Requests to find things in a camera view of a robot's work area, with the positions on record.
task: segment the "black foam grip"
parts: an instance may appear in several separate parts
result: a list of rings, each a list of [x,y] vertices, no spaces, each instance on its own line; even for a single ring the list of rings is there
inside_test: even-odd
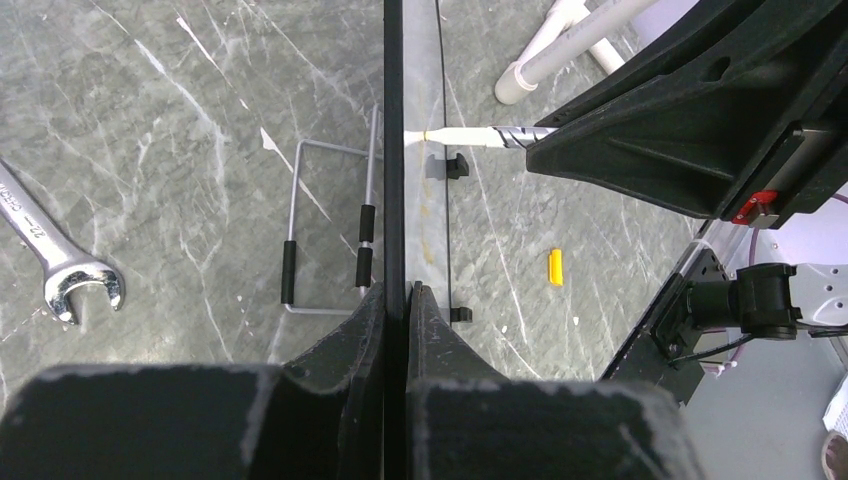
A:
[[[283,243],[283,280],[280,291],[280,302],[284,305],[294,304],[294,265],[297,253],[297,242],[286,240]]]
[[[356,286],[371,286],[371,259],[374,251],[368,247],[359,247],[356,253]]]
[[[374,205],[363,205],[359,210],[359,241],[374,243],[374,217],[377,208]]]

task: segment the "silver wrench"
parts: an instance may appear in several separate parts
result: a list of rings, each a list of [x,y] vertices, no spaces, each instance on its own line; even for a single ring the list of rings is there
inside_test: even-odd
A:
[[[103,285],[114,310],[124,301],[120,273],[80,250],[29,196],[0,157],[0,212],[44,268],[44,301],[59,320],[79,323],[68,294],[83,285]]]

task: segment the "yellow object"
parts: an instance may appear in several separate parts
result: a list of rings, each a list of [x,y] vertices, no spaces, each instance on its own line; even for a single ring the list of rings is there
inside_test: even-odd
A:
[[[548,255],[548,281],[554,285],[562,286],[562,250],[555,248]]]

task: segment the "wrench jaw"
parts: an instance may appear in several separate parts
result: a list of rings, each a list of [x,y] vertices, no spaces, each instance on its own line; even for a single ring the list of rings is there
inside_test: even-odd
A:
[[[45,273],[44,301],[59,320],[78,325],[71,309],[69,294],[83,285],[103,285],[112,309],[120,310],[124,302],[124,281],[121,275],[99,260],[63,266]]]

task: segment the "red latch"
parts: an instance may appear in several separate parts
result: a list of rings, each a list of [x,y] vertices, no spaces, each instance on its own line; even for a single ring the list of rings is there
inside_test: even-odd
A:
[[[736,213],[736,216],[733,217],[733,220],[731,220],[731,222],[735,223],[736,225],[750,224],[751,219],[748,218],[748,212],[750,212],[751,209],[754,208],[754,206],[756,206],[758,203],[761,205],[768,205],[776,199],[777,192],[774,190],[764,190],[762,192],[757,192],[751,195],[751,198],[749,198],[748,201],[745,202],[745,205],[743,205],[742,208],[739,209],[739,211]]]

